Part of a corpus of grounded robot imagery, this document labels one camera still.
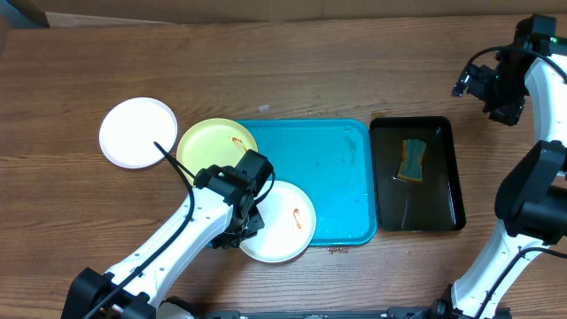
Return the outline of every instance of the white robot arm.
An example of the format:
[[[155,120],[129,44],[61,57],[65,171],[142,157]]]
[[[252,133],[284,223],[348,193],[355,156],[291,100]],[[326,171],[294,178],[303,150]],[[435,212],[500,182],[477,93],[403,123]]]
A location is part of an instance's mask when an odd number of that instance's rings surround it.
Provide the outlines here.
[[[207,243],[214,248],[238,247],[264,227],[256,205],[268,193],[255,197],[270,175],[272,186],[276,177],[266,157],[248,150],[236,167],[201,169],[192,188],[181,168],[190,172],[156,146],[180,174],[190,195],[126,259],[103,275],[84,269],[69,288],[62,319],[87,319],[111,311],[108,308],[122,319],[193,319],[173,303],[161,305],[175,280]]]
[[[192,222],[185,227],[177,239],[161,253],[144,271],[128,283],[124,290],[134,296],[148,295],[148,303],[159,308],[160,302],[179,275],[189,266],[198,252],[213,238],[223,233],[232,218],[232,206],[223,202],[224,198],[207,188],[195,189],[195,211]],[[175,214],[156,231],[148,241],[120,263],[106,272],[114,274],[112,282],[121,283],[132,270],[142,264],[163,243],[170,238],[183,222],[190,205],[188,196]]]
[[[541,42],[548,45],[545,50]],[[491,119],[508,125],[516,124],[524,109],[524,94],[529,94],[535,137],[532,151],[499,188],[495,211],[500,220],[496,229],[472,267],[451,288],[455,313],[493,318],[502,296],[541,252],[526,253],[509,272],[505,272],[511,262],[524,249],[549,248],[565,234],[565,190],[549,187],[556,175],[564,175],[563,145],[567,145],[567,85],[564,77],[567,57],[550,54],[551,51],[564,53],[564,48],[558,47],[559,42],[555,38],[554,19],[533,16],[523,20],[518,24],[515,43],[510,46],[522,44],[520,50],[528,47],[544,51],[555,66],[563,69],[563,74],[559,74],[549,61],[530,57],[529,52],[512,50],[504,54],[499,52],[497,59],[501,63],[495,70],[470,66],[455,85],[454,95],[461,96],[461,89],[466,85],[469,93],[486,102],[484,111],[491,113]],[[467,75],[476,79],[467,79]],[[515,79],[518,76],[523,80],[524,88],[513,87],[519,83]],[[487,296],[494,287],[492,295]]]
[[[549,57],[567,71],[567,57]],[[534,143],[561,141],[567,144],[567,85],[547,62],[536,58],[525,74],[525,87],[532,98]]]

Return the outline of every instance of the yellow sponge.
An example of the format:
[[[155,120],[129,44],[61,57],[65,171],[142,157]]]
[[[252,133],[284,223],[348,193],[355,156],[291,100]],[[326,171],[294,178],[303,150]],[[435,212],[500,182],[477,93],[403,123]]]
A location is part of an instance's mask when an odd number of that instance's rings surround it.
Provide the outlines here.
[[[407,139],[402,142],[401,162],[397,178],[414,183],[421,183],[422,159],[425,153],[425,142],[418,139]]]

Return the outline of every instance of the black cable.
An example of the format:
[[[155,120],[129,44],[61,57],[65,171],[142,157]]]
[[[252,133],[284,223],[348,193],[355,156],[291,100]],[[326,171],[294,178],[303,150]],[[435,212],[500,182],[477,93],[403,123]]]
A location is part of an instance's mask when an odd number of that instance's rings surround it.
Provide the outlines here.
[[[272,175],[272,183],[269,185],[269,188],[265,193],[263,193],[260,197],[254,200],[254,205],[258,205],[259,203],[261,203],[262,200],[266,199],[269,192],[272,191],[272,188],[274,187],[274,183],[276,182],[276,171],[272,171],[271,175]]]
[[[524,48],[518,48],[518,47],[498,46],[498,47],[492,47],[492,48],[484,49],[481,52],[473,55],[472,58],[469,59],[469,62],[467,62],[466,66],[463,69],[463,72],[469,71],[469,66],[472,65],[472,62],[475,59],[477,59],[478,57],[480,57],[481,55],[483,55],[485,53],[493,52],[493,51],[516,51],[516,52],[531,54],[535,57],[541,58],[547,64],[549,64],[549,66],[551,66],[563,78],[563,83],[567,84],[567,74],[564,72],[564,70],[560,66],[558,66],[554,61],[552,61],[551,58],[548,58],[541,53],[531,51],[531,50],[527,50],[527,49],[524,49]]]
[[[185,171],[185,173],[187,173],[187,175],[191,176],[192,179],[195,179],[195,175],[191,173],[190,170],[187,169],[182,163],[180,163],[179,160],[177,160],[175,157],[171,156],[171,154],[166,152],[166,150],[164,150],[163,147],[161,147],[161,145],[159,145],[158,142],[153,142],[153,144],[156,145],[158,150],[163,154],[163,156],[166,157],[166,159],[169,161],[171,165],[173,165],[173,167],[180,167],[182,170]]]
[[[183,165],[181,165],[181,163],[179,163],[177,161],[177,159],[175,159],[173,156],[169,155],[169,153],[167,153],[161,147],[161,145],[159,145],[157,142],[153,142],[153,143],[154,143],[154,145],[156,145],[156,147],[159,149],[159,151],[163,153],[163,155],[166,157],[167,161],[169,161],[169,164],[171,164],[171,166],[173,166],[175,168],[175,171],[177,172],[177,174],[179,174],[179,176],[183,180],[185,187],[187,187],[187,192],[189,192],[189,197],[190,197],[190,201],[191,201],[190,206],[189,206],[189,212],[187,213],[187,215],[185,215],[185,219],[183,220],[183,222],[179,226],[179,228],[175,231],[175,233],[173,235],[171,235],[171,237],[165,243],[163,243],[163,245],[161,245],[161,247],[158,248],[158,250],[156,250],[150,257],[148,257],[148,259],[146,259],[142,263],[142,265],[136,267],[134,269],[134,271],[128,277],[126,277],[126,279],[122,280],[122,282],[119,283],[116,286],[116,288],[114,288],[106,297],[104,297],[100,302],[98,302],[98,304],[96,306],[94,306],[82,319],[92,318],[94,315],[96,315],[98,313],[98,311],[100,310],[101,307],[106,307],[111,301],[113,301],[114,297],[116,297],[116,295],[129,282],[131,282],[134,278],[136,278],[138,275],[140,275],[146,267],[148,267],[161,253],[163,253],[163,251],[165,251],[171,245],[171,243],[173,243],[177,239],[177,237],[179,237],[179,235],[183,232],[183,230],[185,229],[187,224],[192,219],[193,211],[195,210],[195,196],[193,195],[193,188],[189,184],[187,177],[179,168],[179,166],[182,167]],[[191,177],[193,177],[193,178],[195,177],[191,172],[189,172],[189,170],[187,170],[187,168],[184,168],[184,170]]]
[[[506,267],[504,272],[498,277],[498,280],[496,280],[496,283],[494,283],[493,288],[486,294],[485,300],[482,302],[482,305],[480,306],[480,309],[478,310],[475,319],[480,319],[480,316],[485,311],[486,306],[488,305],[488,302],[490,302],[490,299],[493,297],[494,293],[496,292],[496,289],[498,289],[498,286],[502,283],[502,281],[504,281],[506,275],[514,268],[517,261],[519,261],[520,258],[523,258],[527,253],[531,253],[531,252],[542,252],[542,253],[550,254],[555,257],[567,259],[567,253],[559,253],[546,248],[532,247],[520,251],[516,255],[516,257],[514,257],[514,259],[510,262],[510,264]]]

